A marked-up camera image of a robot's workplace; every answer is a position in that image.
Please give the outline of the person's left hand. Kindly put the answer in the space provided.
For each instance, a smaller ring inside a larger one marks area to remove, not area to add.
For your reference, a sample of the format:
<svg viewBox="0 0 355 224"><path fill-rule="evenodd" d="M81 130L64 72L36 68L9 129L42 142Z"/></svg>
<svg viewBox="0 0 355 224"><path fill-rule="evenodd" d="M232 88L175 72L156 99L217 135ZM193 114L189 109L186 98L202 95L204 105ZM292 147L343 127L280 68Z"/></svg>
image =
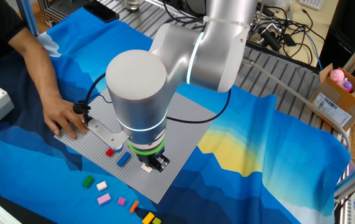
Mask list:
<svg viewBox="0 0 355 224"><path fill-rule="evenodd" d="M82 115L73 112L73 104L63 100L60 96L46 96L42 98L45 124L56 135L63 129L73 139L77 138L76 132L71 127L73 124L80 133L86 134L88 128L83 122Z"/></svg>

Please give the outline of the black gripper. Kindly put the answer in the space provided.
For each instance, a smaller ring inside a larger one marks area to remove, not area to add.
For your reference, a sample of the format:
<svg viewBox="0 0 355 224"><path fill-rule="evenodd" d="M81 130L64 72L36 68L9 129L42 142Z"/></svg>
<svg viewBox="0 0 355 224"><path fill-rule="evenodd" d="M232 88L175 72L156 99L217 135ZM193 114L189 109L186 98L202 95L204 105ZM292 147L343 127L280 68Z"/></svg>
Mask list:
<svg viewBox="0 0 355 224"><path fill-rule="evenodd" d="M137 157L141 161L141 168L143 170L151 170L151 168L154 168L155 170L162 172L170 162L163 153L164 150L161 149L159 152L149 155L137 154Z"/></svg>

